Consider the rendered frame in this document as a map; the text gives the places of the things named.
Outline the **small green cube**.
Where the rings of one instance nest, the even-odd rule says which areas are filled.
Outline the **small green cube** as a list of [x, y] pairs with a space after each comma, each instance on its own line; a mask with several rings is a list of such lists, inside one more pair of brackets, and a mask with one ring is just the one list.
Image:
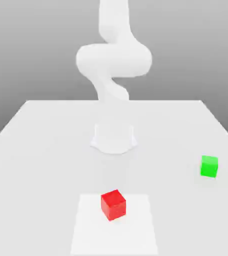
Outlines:
[[218, 171], [218, 158], [216, 156], [203, 155], [201, 157], [200, 175], [215, 178]]

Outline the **small red cube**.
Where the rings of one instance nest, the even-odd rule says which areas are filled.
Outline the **small red cube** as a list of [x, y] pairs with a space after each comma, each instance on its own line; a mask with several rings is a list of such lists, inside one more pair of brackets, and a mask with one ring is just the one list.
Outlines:
[[100, 206], [109, 221], [126, 215], [126, 199], [118, 189], [102, 194], [100, 197]]

